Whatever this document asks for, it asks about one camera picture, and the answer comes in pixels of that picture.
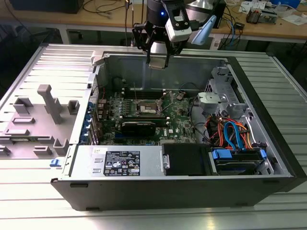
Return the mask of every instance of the label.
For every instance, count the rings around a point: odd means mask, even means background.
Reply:
[[[183,21],[183,17],[182,17],[182,16],[175,16],[174,19],[175,19],[177,22]]]
[[[107,148],[93,148],[92,154],[104,154]]]
[[[107,151],[105,176],[139,176],[140,151]]]

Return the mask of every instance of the white plastic part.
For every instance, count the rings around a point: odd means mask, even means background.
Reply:
[[[168,39],[171,42],[181,42],[188,40],[188,38],[192,34],[191,27],[185,30],[174,30],[170,19],[167,20],[165,28],[168,35]]]

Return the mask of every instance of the side panel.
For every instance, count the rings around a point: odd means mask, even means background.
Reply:
[[[274,147],[276,148],[277,152],[281,156],[289,173],[292,176],[296,177],[296,180],[293,183],[289,184],[287,187],[282,189],[283,192],[288,192],[292,190],[293,188],[297,187],[298,185],[302,184],[303,182],[305,182],[307,179],[307,176],[304,170],[302,169],[302,167],[300,166],[300,164],[298,163],[297,159],[295,158],[294,154],[292,153],[287,142],[281,135],[279,129],[274,123],[269,112],[263,105],[254,87],[251,85],[250,81],[248,80],[245,72],[241,68],[237,59],[234,57],[230,57],[229,62],[230,62],[231,68],[236,74],[236,76],[234,77],[237,81],[237,84],[240,85],[241,88],[244,90],[246,98],[252,104],[253,106],[252,109],[256,112],[255,115],[261,121],[265,131],[269,135]]]
[[[253,206],[293,179],[57,181],[51,184],[82,210]]]

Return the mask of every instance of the wooden workbench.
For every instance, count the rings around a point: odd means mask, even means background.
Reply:
[[[111,0],[95,0],[96,6],[113,3]],[[112,6],[105,6],[101,10],[110,10],[119,6],[123,6],[123,0],[119,0]],[[39,11],[15,11],[9,4],[14,15],[22,21],[26,26],[50,27],[60,30],[64,43],[69,43],[68,29],[84,29],[84,30],[101,30],[101,31],[124,31],[125,8],[112,11],[112,19],[108,19],[96,13],[90,13],[83,9],[77,14],[65,14],[56,12],[39,12]],[[90,11],[95,11],[94,1],[86,5]],[[267,41],[283,41],[283,42],[304,42],[307,39],[307,24],[296,26],[285,20],[278,19],[276,24],[249,24],[246,23],[246,14],[238,13],[239,7],[229,7],[231,14],[237,22],[245,24],[242,39],[249,40],[267,40]],[[300,5],[300,11],[307,11],[307,6]],[[134,21],[141,21],[142,5],[134,6]],[[131,7],[128,12],[127,27],[131,28]],[[146,7],[144,7],[144,19],[146,17]],[[0,1],[0,21],[19,25],[6,9],[4,0]],[[212,36],[215,42],[221,40],[230,30],[226,25],[226,21],[222,21],[219,29],[212,30]]]

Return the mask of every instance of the red cable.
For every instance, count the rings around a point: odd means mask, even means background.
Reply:
[[[105,97],[105,93],[106,93],[106,90],[104,89],[104,94],[102,95],[102,99]]]

